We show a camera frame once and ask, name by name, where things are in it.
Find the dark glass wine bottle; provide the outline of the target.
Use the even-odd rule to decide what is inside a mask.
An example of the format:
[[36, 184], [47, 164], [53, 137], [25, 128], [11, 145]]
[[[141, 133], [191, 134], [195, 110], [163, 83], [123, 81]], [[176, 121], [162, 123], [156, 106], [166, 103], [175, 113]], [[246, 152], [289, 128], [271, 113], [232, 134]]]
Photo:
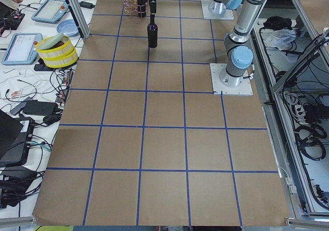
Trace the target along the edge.
[[158, 39], [158, 26], [155, 23], [155, 15], [150, 15], [150, 23], [147, 26], [147, 34], [148, 34], [148, 46], [149, 48], [157, 47], [157, 39]]

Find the yellow bamboo steamer basket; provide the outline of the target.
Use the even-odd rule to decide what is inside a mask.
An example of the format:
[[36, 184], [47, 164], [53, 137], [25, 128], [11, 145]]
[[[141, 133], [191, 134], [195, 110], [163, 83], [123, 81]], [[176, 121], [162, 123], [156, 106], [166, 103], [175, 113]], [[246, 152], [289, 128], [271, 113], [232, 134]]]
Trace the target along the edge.
[[45, 46], [54, 36], [39, 41], [35, 48], [39, 57], [49, 68], [63, 68], [74, 64], [78, 60], [78, 55], [71, 40], [67, 36], [63, 36], [57, 44], [45, 49]]

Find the dark bottle in rack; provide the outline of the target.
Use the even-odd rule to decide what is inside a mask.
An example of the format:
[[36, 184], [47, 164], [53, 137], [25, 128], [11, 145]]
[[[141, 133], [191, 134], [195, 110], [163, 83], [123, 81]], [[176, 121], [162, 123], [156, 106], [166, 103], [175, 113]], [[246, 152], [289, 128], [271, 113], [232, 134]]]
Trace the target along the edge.
[[137, 13], [140, 18], [146, 17], [147, 0], [137, 0]]

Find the blue plate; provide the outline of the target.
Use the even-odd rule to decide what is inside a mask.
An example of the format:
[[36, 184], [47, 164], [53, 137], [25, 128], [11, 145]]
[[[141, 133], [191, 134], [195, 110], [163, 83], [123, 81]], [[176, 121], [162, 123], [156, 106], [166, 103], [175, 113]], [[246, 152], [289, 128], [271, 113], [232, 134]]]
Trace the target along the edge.
[[79, 30], [74, 20], [65, 20], [58, 24], [57, 32], [63, 33], [65, 36], [73, 37], [79, 34]]

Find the teach pendant tablet upper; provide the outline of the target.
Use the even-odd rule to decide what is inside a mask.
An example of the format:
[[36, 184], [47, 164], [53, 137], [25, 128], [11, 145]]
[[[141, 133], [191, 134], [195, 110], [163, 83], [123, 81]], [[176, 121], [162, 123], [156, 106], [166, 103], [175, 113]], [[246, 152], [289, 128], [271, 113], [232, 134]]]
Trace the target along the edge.
[[64, 0], [46, 0], [43, 2], [31, 19], [36, 22], [55, 24], [68, 11]]

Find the teach pendant tablet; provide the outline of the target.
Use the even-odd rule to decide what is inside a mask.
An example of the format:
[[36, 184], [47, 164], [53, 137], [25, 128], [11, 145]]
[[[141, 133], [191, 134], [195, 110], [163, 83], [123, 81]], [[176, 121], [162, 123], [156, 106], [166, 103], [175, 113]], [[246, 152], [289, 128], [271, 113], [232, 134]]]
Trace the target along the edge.
[[36, 22], [55, 24], [68, 11], [64, 0], [46, 0], [43, 2], [31, 19]]
[[41, 33], [15, 33], [2, 58], [2, 64], [31, 65], [38, 56], [34, 42], [43, 39]]

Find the pale green lid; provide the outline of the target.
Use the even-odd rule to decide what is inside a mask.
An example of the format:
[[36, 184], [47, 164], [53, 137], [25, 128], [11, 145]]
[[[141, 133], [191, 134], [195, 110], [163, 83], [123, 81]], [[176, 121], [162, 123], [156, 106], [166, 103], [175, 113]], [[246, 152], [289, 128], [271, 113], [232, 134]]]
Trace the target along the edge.
[[54, 36], [43, 39], [37, 44], [39, 50], [48, 50], [55, 46], [63, 38], [63, 33], [58, 33]]

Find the crumpled white cloth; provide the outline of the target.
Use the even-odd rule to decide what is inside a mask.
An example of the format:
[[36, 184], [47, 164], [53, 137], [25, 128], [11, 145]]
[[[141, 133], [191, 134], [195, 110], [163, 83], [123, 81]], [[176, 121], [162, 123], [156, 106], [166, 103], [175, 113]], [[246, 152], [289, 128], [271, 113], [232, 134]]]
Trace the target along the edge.
[[296, 39], [294, 30], [281, 29], [274, 31], [264, 40], [266, 47], [278, 48], [279, 50], [288, 50], [292, 42]]

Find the teach pendant tablet lower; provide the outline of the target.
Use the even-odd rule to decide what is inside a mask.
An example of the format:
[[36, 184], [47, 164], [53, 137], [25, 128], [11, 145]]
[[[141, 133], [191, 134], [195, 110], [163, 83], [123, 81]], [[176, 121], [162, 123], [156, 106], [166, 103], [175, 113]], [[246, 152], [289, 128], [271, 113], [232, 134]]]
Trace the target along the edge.
[[15, 33], [2, 58], [2, 64], [31, 65], [38, 56], [34, 42], [43, 39], [41, 33]]

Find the black power adapter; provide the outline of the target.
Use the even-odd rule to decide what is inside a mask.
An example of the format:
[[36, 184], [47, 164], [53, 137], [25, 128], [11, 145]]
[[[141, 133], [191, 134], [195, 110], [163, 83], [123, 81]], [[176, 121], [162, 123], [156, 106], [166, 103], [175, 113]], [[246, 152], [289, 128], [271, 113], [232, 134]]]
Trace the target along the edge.
[[57, 103], [30, 100], [26, 102], [23, 113], [35, 116], [47, 116], [53, 114], [57, 108]]

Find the black laptop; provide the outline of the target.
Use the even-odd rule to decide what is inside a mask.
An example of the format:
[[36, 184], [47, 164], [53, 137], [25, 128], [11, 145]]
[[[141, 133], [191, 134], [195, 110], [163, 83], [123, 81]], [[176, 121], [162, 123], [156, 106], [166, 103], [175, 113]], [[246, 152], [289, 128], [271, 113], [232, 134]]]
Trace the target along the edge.
[[27, 162], [34, 120], [13, 118], [1, 111], [1, 167], [20, 166]]

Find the aluminium frame post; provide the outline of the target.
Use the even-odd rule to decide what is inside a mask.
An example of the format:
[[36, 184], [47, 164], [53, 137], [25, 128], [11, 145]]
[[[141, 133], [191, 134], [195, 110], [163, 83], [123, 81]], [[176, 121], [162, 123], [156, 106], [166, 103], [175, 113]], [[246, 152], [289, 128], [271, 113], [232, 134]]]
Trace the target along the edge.
[[80, 37], [85, 40], [90, 37], [90, 30], [88, 28], [88, 25], [86, 23], [85, 17], [83, 15], [82, 9], [80, 7], [80, 4], [78, 0], [65, 0], [73, 20], [75, 21], [75, 24], [78, 28], [78, 32], [80, 34]]

